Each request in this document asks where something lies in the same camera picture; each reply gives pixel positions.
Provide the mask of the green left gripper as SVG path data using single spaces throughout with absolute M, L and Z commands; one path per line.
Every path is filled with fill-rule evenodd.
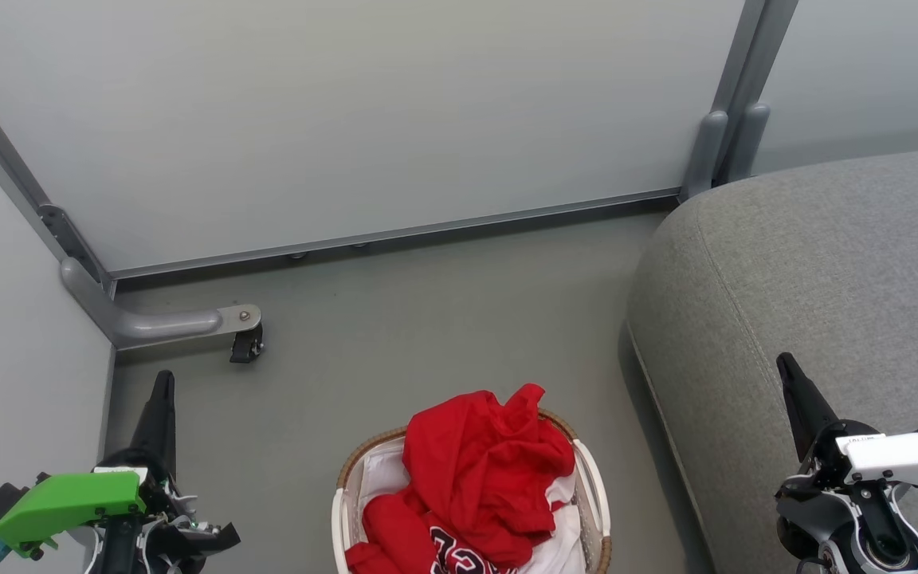
M 40 474 L 35 486 L 0 487 L 0 564 L 40 560 L 61 534 L 90 534 L 84 574 L 201 574 L 241 543 L 232 524 L 199 519 L 176 470 L 175 375 L 157 373 L 130 448 L 86 473 Z

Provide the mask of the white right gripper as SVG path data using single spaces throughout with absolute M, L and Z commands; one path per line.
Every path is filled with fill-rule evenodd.
M 841 420 L 789 352 L 776 357 L 795 453 L 800 493 L 840 493 L 858 486 L 918 488 L 918 430 L 885 434 Z

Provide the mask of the plain red garment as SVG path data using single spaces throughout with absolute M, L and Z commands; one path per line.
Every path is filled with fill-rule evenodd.
M 545 390 L 507 401 L 488 390 L 413 415 L 403 451 L 410 490 L 427 511 L 503 569 L 524 566 L 556 526 L 547 491 L 575 471 L 571 440 L 540 415 Z

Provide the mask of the grey fabric sofa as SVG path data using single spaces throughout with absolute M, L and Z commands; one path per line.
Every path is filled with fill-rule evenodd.
M 626 322 L 716 574 L 793 574 L 773 497 L 800 462 L 776 357 L 839 417 L 918 430 L 918 152 L 686 201 L 637 264 Z

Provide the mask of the grey metal partition foot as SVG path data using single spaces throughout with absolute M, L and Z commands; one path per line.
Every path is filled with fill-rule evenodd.
M 121 308 L 75 259 L 61 261 L 61 282 L 98 329 L 118 350 L 184 340 L 233 335 L 262 324 L 256 305 L 168 313 L 136 313 Z

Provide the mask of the black caster wheel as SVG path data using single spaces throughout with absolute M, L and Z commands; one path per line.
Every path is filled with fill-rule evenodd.
M 265 352 L 263 324 L 253 329 L 237 332 L 234 336 L 229 361 L 232 364 L 251 364 Z

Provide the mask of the white fabric basket liner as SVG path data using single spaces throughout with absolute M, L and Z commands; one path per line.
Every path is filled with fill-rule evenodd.
M 556 530 L 549 539 L 533 549 L 528 564 L 513 574 L 584 574 L 586 559 L 579 540 L 582 530 L 579 510 L 573 501 L 573 473 L 554 480 L 547 490 L 547 501 L 554 510 Z M 394 448 L 387 453 L 372 453 L 363 477 L 365 506 L 379 495 L 397 493 L 408 486 L 409 481 L 403 465 L 403 446 L 401 450 Z

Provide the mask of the wicker rim laundry basket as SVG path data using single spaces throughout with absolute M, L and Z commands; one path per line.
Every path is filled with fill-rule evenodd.
M 547 420 L 561 432 L 575 451 L 575 496 L 573 502 L 579 510 L 580 546 L 583 549 L 584 574 L 607 574 L 612 555 L 611 513 L 602 474 L 586 443 L 575 429 L 547 408 L 539 408 L 539 418 Z M 336 574 L 352 574 L 347 566 L 345 552 L 350 546 L 364 541 L 367 534 L 362 526 L 363 477 L 371 454 L 401 450 L 406 428 L 397 427 L 375 434 L 350 453 L 343 463 L 335 484 L 331 504 L 331 544 Z

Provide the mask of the red jersey with black lettering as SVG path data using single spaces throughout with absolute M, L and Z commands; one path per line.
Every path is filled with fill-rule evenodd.
M 349 574 L 513 574 L 533 552 L 491 513 L 458 528 L 400 494 L 373 498 L 362 527 L 367 540 L 343 553 Z

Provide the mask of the grey partition corner post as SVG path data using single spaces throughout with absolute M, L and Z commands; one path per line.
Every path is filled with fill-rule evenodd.
M 108 295 L 112 295 L 112 277 L 92 252 L 90 244 L 81 235 L 72 218 L 61 206 L 49 199 L 28 164 L 0 126 L 0 168 L 21 197 L 35 210 L 66 257 L 75 258 L 90 273 L 91 278 Z

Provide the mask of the grey partition bottom rail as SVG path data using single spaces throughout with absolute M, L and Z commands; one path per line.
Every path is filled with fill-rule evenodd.
M 507 214 L 489 215 L 488 217 L 458 219 L 458 221 L 442 222 L 441 224 L 408 226 L 408 228 L 394 231 L 360 234 L 347 236 L 345 238 L 319 240 L 316 242 L 305 242 L 294 245 L 281 245 L 265 248 L 264 250 L 233 252 L 233 254 L 216 255 L 216 257 L 175 261 L 170 264 L 135 266 L 135 268 L 112 271 L 109 275 L 117 281 L 135 279 L 135 277 L 155 277 L 167 275 L 167 273 L 194 271 L 194 269 L 213 268 L 214 266 L 220 265 L 244 264 L 244 262 L 260 261 L 260 259 L 288 257 L 291 254 L 298 254 L 298 252 L 338 250 L 339 248 L 349 247 L 351 245 L 393 241 L 409 237 L 426 236 L 466 229 L 485 228 L 485 226 L 507 225 L 513 222 L 526 221 L 526 219 L 563 217 L 566 214 L 573 214 L 573 212 L 607 210 L 607 208 L 630 206 L 630 204 L 640 202 L 674 199 L 679 195 L 679 192 L 681 192 L 681 187 L 635 192 L 609 197 L 608 199 L 575 201 L 573 203 L 564 204 L 564 206 L 533 208 L 533 210 L 507 212 Z

